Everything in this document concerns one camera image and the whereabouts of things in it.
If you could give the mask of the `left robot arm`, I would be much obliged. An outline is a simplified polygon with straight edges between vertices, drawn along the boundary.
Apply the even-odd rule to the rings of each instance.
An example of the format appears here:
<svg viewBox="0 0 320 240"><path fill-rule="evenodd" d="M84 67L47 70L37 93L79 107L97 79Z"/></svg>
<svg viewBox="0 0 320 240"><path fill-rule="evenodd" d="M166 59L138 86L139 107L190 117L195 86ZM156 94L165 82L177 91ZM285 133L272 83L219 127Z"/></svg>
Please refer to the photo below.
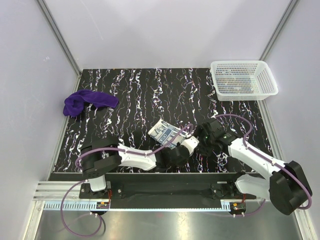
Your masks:
<svg viewBox="0 0 320 240"><path fill-rule="evenodd" d="M82 147L76 163L81 164L82 175L88 180L90 192L97 198L103 198L108 193L106 173L117 167L162 173L170 167L185 165L198 143L195 137L190 137L174 148L165 145L152 151L127 147L111 136Z"/></svg>

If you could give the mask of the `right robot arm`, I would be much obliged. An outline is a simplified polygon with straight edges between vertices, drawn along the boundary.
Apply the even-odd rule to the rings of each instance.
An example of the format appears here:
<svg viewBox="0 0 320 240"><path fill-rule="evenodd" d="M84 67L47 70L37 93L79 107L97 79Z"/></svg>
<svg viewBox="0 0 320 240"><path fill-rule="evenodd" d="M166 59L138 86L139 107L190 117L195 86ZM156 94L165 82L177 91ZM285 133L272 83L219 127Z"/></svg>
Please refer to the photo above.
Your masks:
<svg viewBox="0 0 320 240"><path fill-rule="evenodd" d="M223 152L260 174L260 177L253 177L241 173L227 185L230 197L236 199L249 194L263 198L284 215L303 209L303 204L306 204L306 209L311 206L312 190L299 163L287 163L260 151L247 143L244 137L226 131L214 118L198 125L193 135L198 139L197 148L203 154Z"/></svg>

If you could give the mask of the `blue white patterned towel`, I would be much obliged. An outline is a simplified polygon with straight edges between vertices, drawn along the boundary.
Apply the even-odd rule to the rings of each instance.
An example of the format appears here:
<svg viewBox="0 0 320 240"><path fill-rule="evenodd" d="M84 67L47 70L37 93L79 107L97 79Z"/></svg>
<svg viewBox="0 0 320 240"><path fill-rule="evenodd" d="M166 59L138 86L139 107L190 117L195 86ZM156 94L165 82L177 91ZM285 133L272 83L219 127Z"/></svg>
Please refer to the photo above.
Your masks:
<svg viewBox="0 0 320 240"><path fill-rule="evenodd" d="M158 142L161 146L167 144L177 133L180 131L179 128L171 125L170 123L159 119L158 122L148 131L148 135ZM185 131L181 132L173 142L166 145L167 148L173 149L182 141L187 138L187 133Z"/></svg>

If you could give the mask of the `purple towel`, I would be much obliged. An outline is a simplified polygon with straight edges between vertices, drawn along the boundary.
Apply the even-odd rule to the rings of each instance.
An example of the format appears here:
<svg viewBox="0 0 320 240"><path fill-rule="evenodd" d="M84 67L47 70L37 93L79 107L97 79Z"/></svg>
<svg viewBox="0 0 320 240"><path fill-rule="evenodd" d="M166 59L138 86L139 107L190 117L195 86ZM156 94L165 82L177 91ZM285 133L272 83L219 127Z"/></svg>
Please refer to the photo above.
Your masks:
<svg viewBox="0 0 320 240"><path fill-rule="evenodd" d="M85 104L92 104L95 108L115 108L119 104L117 97L89 89L74 92L64 100L63 115L75 118L82 113Z"/></svg>

